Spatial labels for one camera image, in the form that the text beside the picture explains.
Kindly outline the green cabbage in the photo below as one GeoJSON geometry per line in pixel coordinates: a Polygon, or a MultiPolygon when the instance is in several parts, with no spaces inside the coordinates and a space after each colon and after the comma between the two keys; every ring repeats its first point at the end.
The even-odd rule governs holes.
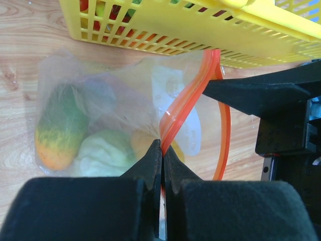
{"type": "Polygon", "coordinates": [[[121,176],[136,162],[128,135],[105,129],[82,142],[70,174],[74,177],[121,176]]]}

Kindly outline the clear zip top bag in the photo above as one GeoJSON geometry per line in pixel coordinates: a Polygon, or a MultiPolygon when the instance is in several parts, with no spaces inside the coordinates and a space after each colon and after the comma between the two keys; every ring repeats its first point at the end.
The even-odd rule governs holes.
{"type": "MultiPolygon", "coordinates": [[[[147,57],[118,68],[82,61],[61,50],[40,62],[38,77],[35,130],[54,88],[75,85],[84,94],[77,104],[89,119],[84,140],[105,129],[123,132],[138,162],[159,139],[163,152],[173,148],[181,162],[209,164],[213,179],[223,178],[231,140],[230,108],[203,95],[211,80],[223,79],[219,50],[147,57]]],[[[73,177],[74,160],[64,170],[51,170],[39,159],[36,146],[35,160],[47,175],[73,177]]]]}

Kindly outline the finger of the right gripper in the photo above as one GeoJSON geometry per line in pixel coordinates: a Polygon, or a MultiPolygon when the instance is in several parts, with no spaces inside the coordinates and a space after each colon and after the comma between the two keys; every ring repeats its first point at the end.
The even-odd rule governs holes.
{"type": "Polygon", "coordinates": [[[270,115],[311,98],[311,82],[263,76],[211,80],[203,95],[246,114],[270,115]]]}

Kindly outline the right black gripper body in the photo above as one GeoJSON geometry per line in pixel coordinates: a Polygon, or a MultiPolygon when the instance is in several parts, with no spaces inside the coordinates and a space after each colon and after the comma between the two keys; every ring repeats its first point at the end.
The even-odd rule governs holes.
{"type": "Polygon", "coordinates": [[[306,206],[320,205],[320,61],[256,76],[261,179],[285,181],[306,206]]]}

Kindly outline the green orange mango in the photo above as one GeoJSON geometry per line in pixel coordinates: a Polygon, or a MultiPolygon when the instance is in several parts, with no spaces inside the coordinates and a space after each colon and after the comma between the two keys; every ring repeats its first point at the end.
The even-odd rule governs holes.
{"type": "Polygon", "coordinates": [[[36,153],[49,169],[61,171],[71,165],[86,137],[88,116],[77,104],[84,100],[75,85],[59,84],[51,92],[36,125],[36,153]]]}

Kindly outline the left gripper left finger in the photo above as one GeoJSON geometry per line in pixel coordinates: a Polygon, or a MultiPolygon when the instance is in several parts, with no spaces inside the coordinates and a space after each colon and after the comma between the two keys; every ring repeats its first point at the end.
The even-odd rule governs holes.
{"type": "Polygon", "coordinates": [[[162,150],[119,177],[40,177],[11,204],[1,240],[154,240],[159,232],[162,150]]]}

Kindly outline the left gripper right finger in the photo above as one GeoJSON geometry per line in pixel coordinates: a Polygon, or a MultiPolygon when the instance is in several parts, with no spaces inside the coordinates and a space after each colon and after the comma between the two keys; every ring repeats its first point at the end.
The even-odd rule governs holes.
{"type": "Polygon", "coordinates": [[[163,158],[167,240],[318,240],[283,181],[205,181],[169,148],[163,158]]]}

